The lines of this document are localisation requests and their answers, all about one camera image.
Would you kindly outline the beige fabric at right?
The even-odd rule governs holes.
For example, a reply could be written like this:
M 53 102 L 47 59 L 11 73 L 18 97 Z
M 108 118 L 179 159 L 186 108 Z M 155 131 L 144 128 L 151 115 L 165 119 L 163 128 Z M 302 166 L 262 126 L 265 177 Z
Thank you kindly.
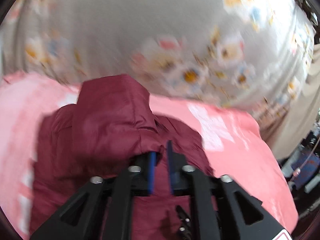
M 319 110 L 319 45 L 313 52 L 311 66 L 298 99 L 269 140 L 276 159 L 288 157 L 307 136 Z

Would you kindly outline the maroon quilted puffer jacket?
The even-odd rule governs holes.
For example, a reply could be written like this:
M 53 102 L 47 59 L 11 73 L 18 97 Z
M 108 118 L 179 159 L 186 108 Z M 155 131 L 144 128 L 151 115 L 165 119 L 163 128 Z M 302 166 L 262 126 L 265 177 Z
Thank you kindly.
M 132 238 L 178 239 L 175 207 L 187 209 L 189 200 L 170 192 L 167 142 L 205 174 L 213 171 L 200 134 L 180 120 L 153 114 L 149 96 L 127 75 L 103 77 L 85 82 L 76 104 L 44 118 L 34 164 L 30 233 L 91 177 L 115 176 L 133 156 L 157 152 L 155 191 L 134 201 Z

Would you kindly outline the grey floral bed sheet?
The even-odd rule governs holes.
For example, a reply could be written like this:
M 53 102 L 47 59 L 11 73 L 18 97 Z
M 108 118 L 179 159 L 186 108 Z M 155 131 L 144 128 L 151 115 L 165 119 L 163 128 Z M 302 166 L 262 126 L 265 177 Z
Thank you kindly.
M 15 0 L 1 73 L 128 74 L 153 94 L 246 111 L 266 131 L 298 98 L 314 37 L 295 0 Z

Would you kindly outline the pink bow-print blanket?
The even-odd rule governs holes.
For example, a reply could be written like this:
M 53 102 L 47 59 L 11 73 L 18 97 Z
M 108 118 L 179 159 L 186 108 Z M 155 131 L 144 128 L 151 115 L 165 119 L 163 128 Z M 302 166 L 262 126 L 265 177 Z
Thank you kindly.
M 76 103 L 80 86 L 40 74 L 17 72 L 1 79 L 1 208 L 24 239 L 29 237 L 33 163 L 41 120 Z M 272 151 L 247 113 L 194 101 L 150 97 L 155 114 L 181 120 L 202 136 L 214 174 L 228 174 L 292 232 L 298 222 L 291 192 Z

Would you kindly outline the dark clutter beside bed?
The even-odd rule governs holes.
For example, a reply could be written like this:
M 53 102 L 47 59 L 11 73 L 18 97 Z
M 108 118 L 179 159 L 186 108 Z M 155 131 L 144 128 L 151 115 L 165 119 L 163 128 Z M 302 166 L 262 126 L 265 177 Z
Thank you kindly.
M 291 155 L 279 164 L 293 196 L 299 218 L 304 218 L 319 207 L 318 122 L 313 124 L 313 128 Z

